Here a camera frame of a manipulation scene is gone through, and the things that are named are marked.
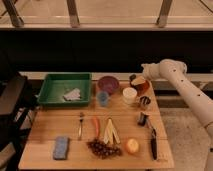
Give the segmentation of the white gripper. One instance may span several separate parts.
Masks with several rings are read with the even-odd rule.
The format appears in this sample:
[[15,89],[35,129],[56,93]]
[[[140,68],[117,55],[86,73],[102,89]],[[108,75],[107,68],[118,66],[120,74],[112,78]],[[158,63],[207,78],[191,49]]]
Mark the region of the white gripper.
[[160,77],[159,65],[155,63],[142,64],[143,72],[142,75],[145,79],[155,80]]

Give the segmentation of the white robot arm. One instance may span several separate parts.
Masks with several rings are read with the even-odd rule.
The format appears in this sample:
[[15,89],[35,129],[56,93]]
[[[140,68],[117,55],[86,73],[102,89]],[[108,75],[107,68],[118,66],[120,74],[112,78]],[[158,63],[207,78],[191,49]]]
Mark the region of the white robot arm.
[[205,128],[211,141],[204,171],[213,171],[213,100],[187,79],[184,62],[164,59],[159,63],[142,64],[142,68],[145,79],[164,78],[172,84]]

